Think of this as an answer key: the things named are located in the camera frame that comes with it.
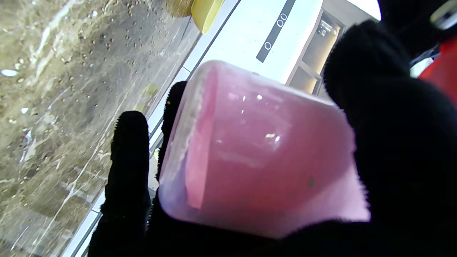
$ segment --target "yellow container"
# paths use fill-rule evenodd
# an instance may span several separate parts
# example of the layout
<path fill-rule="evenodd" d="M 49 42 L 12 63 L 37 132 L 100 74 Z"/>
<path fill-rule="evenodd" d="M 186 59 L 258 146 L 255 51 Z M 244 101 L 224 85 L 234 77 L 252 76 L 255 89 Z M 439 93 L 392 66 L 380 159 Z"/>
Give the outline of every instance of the yellow container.
<path fill-rule="evenodd" d="M 213 24 L 222 2 L 223 0 L 195 0 L 192 4 L 192 18 L 203 34 L 206 34 Z"/>

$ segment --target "gloved hand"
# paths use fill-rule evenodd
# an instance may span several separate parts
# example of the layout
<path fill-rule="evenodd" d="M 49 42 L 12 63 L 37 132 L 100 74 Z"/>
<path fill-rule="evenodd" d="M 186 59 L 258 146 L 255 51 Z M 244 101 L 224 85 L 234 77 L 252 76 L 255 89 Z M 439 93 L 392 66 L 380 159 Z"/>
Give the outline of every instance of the gloved hand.
<path fill-rule="evenodd" d="M 173 85 L 167 98 L 157 178 L 186 83 Z M 153 199 L 151 206 L 147 189 L 148 126 L 142 113 L 124 112 L 119 117 L 111 151 L 113 164 L 105 189 L 106 201 L 101 208 L 103 216 L 90 241 L 90 257 L 151 253 L 232 256 L 272 242 L 271 239 L 175 220 L 163 211 L 158 197 Z"/>

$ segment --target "gray marble surface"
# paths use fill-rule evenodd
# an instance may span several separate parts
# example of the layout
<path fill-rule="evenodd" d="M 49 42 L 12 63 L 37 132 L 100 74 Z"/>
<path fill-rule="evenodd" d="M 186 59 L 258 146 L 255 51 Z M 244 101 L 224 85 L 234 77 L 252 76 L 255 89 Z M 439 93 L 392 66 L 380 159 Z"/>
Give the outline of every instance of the gray marble surface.
<path fill-rule="evenodd" d="M 116 118 L 148 116 L 198 39 L 190 2 L 0 0 L 0 256 L 65 249 Z"/>

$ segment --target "translucent pink jar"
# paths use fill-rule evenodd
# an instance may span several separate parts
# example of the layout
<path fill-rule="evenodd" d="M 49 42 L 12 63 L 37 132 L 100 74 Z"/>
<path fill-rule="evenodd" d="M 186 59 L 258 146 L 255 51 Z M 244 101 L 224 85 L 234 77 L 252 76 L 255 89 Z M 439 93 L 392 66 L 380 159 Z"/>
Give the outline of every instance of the translucent pink jar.
<path fill-rule="evenodd" d="M 354 135 L 334 104 L 220 61 L 189 80 L 159 178 L 178 220 L 282 238 L 369 220 Z"/>

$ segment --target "red object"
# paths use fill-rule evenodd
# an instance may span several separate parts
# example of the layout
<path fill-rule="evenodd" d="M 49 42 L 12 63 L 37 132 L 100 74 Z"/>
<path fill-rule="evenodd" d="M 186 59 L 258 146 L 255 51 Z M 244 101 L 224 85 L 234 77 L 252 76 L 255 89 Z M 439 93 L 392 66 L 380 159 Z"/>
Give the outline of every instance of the red object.
<path fill-rule="evenodd" d="M 443 43 L 440 52 L 419 78 L 440 88 L 457 105 L 457 37 Z"/>

